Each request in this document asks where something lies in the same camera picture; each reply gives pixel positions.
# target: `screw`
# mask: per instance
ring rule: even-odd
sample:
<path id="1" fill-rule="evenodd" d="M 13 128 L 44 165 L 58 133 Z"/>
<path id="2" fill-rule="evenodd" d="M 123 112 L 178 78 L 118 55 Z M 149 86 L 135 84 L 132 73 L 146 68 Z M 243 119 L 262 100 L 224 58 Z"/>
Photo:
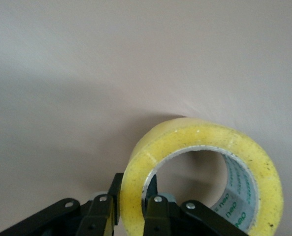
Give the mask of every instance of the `screw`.
<path id="1" fill-rule="evenodd" d="M 155 200 L 156 203 L 160 203 L 160 202 L 162 202 L 162 197 L 160 197 L 160 196 L 156 196 L 156 197 L 154 198 L 154 200 Z"/>
<path id="2" fill-rule="evenodd" d="M 68 202 L 68 203 L 66 203 L 65 204 L 65 207 L 67 208 L 67 207 L 72 207 L 73 206 L 73 202 Z"/>
<path id="3" fill-rule="evenodd" d="M 194 203 L 186 203 L 186 208 L 192 210 L 192 209 L 195 209 L 196 207 L 195 207 Z"/>
<path id="4" fill-rule="evenodd" d="M 107 197 L 106 196 L 100 197 L 100 202 L 105 202 L 106 200 L 107 200 Z"/>

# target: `yellow tape roll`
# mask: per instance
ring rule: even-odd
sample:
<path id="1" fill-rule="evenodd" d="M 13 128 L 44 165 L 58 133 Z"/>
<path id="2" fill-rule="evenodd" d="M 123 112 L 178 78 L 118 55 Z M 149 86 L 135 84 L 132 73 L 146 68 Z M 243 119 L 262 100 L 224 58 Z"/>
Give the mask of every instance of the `yellow tape roll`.
<path id="1" fill-rule="evenodd" d="M 211 209 L 250 236 L 274 235 L 283 211 L 282 188 L 274 164 L 246 135 L 196 118 L 163 122 L 134 148 L 120 195 L 128 235 L 143 235 L 142 199 L 158 168 L 168 159 L 195 150 L 219 152 L 227 165 L 227 186 Z"/>

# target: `tape roll core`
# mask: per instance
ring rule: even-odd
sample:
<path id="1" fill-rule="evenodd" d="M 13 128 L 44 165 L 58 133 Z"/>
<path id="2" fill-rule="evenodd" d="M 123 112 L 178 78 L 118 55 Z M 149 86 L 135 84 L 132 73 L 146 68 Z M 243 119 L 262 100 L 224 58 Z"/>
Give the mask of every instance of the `tape roll core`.
<path id="1" fill-rule="evenodd" d="M 177 155 L 197 150 L 219 152 L 227 165 L 226 189 L 211 209 L 250 236 L 272 236 L 283 210 L 282 188 L 272 161 L 246 135 L 196 118 L 163 122 L 134 148 L 120 196 L 128 235 L 143 234 L 142 199 L 159 167 Z"/>

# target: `gray surface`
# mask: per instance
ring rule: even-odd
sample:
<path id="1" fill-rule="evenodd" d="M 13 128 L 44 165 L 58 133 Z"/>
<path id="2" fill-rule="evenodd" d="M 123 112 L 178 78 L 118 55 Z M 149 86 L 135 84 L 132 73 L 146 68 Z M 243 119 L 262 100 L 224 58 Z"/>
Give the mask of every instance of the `gray surface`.
<path id="1" fill-rule="evenodd" d="M 142 135 L 179 116 L 268 152 L 285 194 L 276 235 L 292 235 L 292 0 L 0 0 L 0 231 L 107 189 Z M 167 170 L 179 190 L 194 191 L 191 161 Z"/>

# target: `white surface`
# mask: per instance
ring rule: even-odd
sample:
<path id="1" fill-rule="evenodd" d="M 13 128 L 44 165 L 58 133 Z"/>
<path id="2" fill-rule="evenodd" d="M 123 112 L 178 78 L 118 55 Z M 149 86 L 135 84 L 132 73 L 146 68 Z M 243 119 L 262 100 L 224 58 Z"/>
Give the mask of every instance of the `white surface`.
<path id="1" fill-rule="evenodd" d="M 106 190 L 143 134 L 179 116 L 268 152 L 276 235 L 292 235 L 292 0 L 0 0 L 0 231 Z"/>

